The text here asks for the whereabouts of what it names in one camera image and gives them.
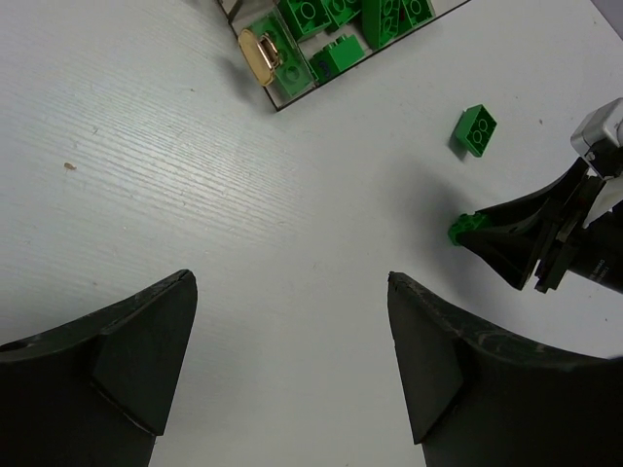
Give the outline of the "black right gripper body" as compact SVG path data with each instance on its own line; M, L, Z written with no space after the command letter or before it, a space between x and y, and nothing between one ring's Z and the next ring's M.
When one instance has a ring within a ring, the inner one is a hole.
M535 289L556 290L568 272L622 292L621 178L590 176L575 191L536 269Z

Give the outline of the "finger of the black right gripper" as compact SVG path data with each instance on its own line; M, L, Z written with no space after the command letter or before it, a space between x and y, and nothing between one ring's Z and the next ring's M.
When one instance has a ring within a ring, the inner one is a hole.
M543 189L502 204L479 209L476 214L485 215L495 227L524 221L536 214L549 201L565 203L575 190L588 178L588 165L584 160L574 164L557 180Z
M511 287L522 290L533 273L550 228L543 221L459 233L458 244L481 258Z

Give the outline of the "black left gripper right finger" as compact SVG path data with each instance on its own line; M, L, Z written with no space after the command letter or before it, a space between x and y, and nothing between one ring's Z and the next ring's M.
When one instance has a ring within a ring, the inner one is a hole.
M546 345L402 272L387 308L414 442L429 466L618 466L622 361Z

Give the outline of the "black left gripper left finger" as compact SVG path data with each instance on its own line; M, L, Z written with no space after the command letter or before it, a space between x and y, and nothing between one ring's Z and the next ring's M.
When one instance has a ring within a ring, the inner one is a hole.
M1 347L4 466L146 466L167 424L198 303L180 270Z

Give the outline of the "green upturned 2x2 lego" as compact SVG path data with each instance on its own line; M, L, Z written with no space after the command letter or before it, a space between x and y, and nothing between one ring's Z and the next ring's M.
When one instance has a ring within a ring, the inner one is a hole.
M483 105L463 111L454 130L454 138L475 158L482 158L497 127L497 121Z

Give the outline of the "green 2x4 lego plate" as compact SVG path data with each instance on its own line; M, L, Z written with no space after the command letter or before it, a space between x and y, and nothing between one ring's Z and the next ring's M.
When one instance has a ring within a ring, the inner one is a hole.
M275 81L284 100L297 97L314 84L309 67L277 9L256 19L248 28L258 38L268 36L275 44L280 59Z

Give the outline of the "green 2x4 lego brick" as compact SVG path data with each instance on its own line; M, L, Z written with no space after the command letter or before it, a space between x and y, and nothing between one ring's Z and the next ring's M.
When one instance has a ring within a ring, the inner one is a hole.
M361 26L368 46L376 51L398 32L400 0L362 0Z

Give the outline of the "green upturned 2x3 lego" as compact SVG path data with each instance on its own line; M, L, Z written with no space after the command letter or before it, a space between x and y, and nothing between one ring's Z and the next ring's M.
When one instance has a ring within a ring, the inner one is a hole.
M331 23L321 0L281 0L277 7L297 42L310 39Z

